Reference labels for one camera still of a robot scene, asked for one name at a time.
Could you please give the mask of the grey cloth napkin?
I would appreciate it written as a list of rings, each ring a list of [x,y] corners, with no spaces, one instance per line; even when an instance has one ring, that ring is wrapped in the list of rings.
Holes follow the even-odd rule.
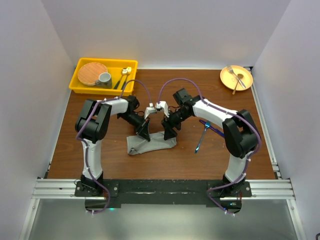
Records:
[[[127,153],[133,156],[175,147],[177,145],[176,137],[165,140],[164,134],[164,131],[151,133],[149,135],[150,141],[147,141],[138,135],[128,136],[126,138]]]

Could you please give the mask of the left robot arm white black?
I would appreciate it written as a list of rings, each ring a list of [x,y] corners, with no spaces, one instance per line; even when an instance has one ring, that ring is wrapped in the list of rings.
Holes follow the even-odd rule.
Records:
[[[99,196],[104,190],[103,169],[101,165],[102,140],[106,136],[110,117],[117,115],[134,127],[140,138],[150,141],[149,119],[145,119],[135,110],[140,106],[135,96],[113,98],[104,101],[87,99],[75,123],[76,138],[83,147],[84,167],[80,177],[86,191]]]

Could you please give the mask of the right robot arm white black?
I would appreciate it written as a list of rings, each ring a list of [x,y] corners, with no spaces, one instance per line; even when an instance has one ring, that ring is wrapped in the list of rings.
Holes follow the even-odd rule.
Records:
[[[155,108],[164,112],[161,124],[164,128],[164,139],[177,136],[181,123],[189,117],[198,117],[217,125],[223,130],[225,146],[229,151],[229,162],[223,176],[223,192],[230,197],[240,190],[240,183],[246,177],[251,155],[261,145],[261,136],[249,111],[230,110],[210,102],[197,95],[192,97],[182,88],[173,94],[178,104],[175,112],[169,110],[165,101],[158,101]]]

